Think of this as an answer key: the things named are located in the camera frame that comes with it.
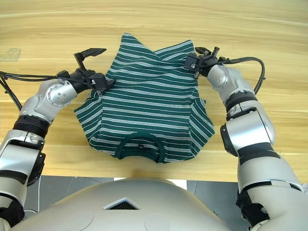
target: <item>green striped shirt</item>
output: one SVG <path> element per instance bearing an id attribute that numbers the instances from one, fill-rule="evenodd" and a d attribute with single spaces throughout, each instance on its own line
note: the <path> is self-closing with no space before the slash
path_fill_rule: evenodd
<path id="1" fill-rule="evenodd" d="M 122 159 L 146 156 L 158 163 L 196 157 L 214 134 L 194 73 L 184 69 L 188 40 L 155 52 L 130 34 L 106 74 L 116 79 L 99 97 L 92 91 L 75 110 L 89 144 Z"/>

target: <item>gray floor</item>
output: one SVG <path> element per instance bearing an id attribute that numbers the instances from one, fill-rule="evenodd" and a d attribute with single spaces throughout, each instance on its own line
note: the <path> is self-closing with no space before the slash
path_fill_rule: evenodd
<path id="1" fill-rule="evenodd" d="M 40 210 L 59 200 L 94 184 L 112 181 L 113 178 L 54 177 L 42 176 L 40 185 Z M 24 209 L 38 210 L 38 185 L 28 187 Z M 195 194 L 209 209 L 214 211 L 233 231 L 246 231 L 249 223 L 241 219 L 235 205 L 237 183 L 187 181 L 187 189 Z M 26 218 L 34 215 L 26 212 Z"/>

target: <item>black bracket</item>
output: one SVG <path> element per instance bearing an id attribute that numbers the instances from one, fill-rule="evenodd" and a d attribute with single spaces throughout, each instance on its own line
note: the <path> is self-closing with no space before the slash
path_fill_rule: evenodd
<path id="1" fill-rule="evenodd" d="M 97 56 L 106 50 L 107 49 L 105 48 L 90 48 L 85 51 L 75 53 L 74 56 L 79 65 L 79 68 L 86 71 L 83 61 L 89 56 Z"/>
<path id="2" fill-rule="evenodd" d="M 196 47 L 195 50 L 200 55 L 189 53 L 184 64 L 185 68 L 195 72 L 195 78 L 198 78 L 199 73 L 206 77 L 212 66 L 227 61 L 224 57 L 217 59 L 219 47 L 215 47 L 213 52 L 205 47 Z"/>
<path id="3" fill-rule="evenodd" d="M 88 88 L 97 91 L 99 96 L 101 96 L 105 91 L 109 90 L 116 80 L 114 79 L 107 81 L 104 74 L 96 73 L 92 70 L 87 70 L 83 64 L 83 61 L 89 56 L 97 56 L 106 50 L 107 49 L 105 48 L 90 48 L 74 54 L 74 57 L 76 58 L 76 61 L 79 65 L 79 68 L 76 70 L 76 72 L 80 72 L 82 74 L 83 80 L 87 83 Z"/>

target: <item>robotic arm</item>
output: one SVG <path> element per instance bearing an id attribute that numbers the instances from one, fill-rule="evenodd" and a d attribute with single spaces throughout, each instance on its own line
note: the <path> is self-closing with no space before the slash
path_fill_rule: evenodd
<path id="1" fill-rule="evenodd" d="M 236 60 L 217 59 L 218 50 L 196 48 L 201 55 L 190 54 L 185 66 L 196 77 L 207 77 L 226 106 L 227 122 L 220 133 L 226 151 L 239 158 L 237 205 L 253 231 L 305 230 L 308 198 L 290 165 L 272 147 L 275 130 L 256 98 L 258 86 L 253 90 L 237 69 L 224 66 Z"/>
<path id="2" fill-rule="evenodd" d="M 13 129 L 4 138 L 0 146 L 0 231 L 24 218 L 26 189 L 42 173 L 44 139 L 58 112 L 78 93 L 93 89 L 102 94 L 114 84 L 115 80 L 107 81 L 103 74 L 87 70 L 82 62 L 105 50 L 91 48 L 76 53 L 79 68 L 71 74 L 62 71 L 56 79 L 44 81 L 39 91 L 25 102 Z"/>

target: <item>wooden table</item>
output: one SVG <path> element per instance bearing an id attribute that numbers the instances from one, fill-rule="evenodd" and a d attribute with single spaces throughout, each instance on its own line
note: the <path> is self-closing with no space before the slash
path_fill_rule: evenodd
<path id="1" fill-rule="evenodd" d="M 266 64 L 258 96 L 276 128 L 275 148 L 308 182 L 308 2 L 304 0 L 1 0 L 0 54 L 21 49 L 17 62 L 0 60 L 0 70 L 55 75 L 77 68 L 73 53 L 107 48 L 86 66 L 106 73 L 124 32 L 152 50 L 191 39 L 195 46 L 221 48 L 230 58 L 255 56 Z M 253 85 L 258 63 L 239 64 Z M 39 83 L 8 81 L 22 103 Z M 73 110 L 88 92 L 63 109 L 46 137 L 44 175 L 87 177 L 158 177 L 236 181 L 237 158 L 224 151 L 219 127 L 225 109 L 207 80 L 199 79 L 216 134 L 197 158 L 155 164 L 142 157 L 117 160 L 91 149 Z M 18 111 L 1 90 L 1 138 L 12 128 Z"/>

